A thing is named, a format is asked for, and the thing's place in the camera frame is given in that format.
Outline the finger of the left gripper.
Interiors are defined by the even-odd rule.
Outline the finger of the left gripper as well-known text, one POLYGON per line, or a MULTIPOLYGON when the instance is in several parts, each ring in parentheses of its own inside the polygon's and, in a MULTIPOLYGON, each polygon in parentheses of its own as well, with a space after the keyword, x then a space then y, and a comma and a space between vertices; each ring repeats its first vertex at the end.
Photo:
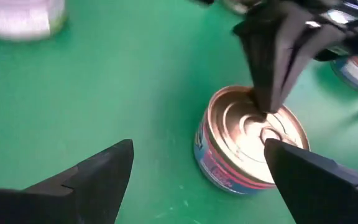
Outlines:
POLYGON ((255 103, 262 112, 277 112, 295 83, 294 16, 294 2, 260 3, 233 28, 247 57, 255 103))
POLYGON ((303 35, 296 42, 295 49, 290 55, 289 65, 285 70, 280 94, 277 97, 277 107, 281 107, 291 92, 300 73, 313 59, 317 61, 330 61, 346 53, 341 47, 345 33, 335 30, 315 31, 303 35))

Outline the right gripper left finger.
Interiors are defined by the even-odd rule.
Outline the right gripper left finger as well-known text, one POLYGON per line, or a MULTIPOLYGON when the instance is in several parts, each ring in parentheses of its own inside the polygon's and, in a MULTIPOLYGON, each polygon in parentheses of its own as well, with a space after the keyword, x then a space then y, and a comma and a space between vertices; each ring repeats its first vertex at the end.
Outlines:
POLYGON ((114 223, 133 161, 123 139, 26 189, 0 189, 0 223, 114 223))

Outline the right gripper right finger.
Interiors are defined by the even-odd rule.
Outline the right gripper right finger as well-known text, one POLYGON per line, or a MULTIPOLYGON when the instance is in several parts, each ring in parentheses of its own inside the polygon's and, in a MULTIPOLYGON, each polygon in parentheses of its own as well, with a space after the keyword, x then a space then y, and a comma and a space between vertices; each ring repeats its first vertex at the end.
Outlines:
POLYGON ((358 171, 278 139, 264 156, 296 223, 358 223, 358 171))

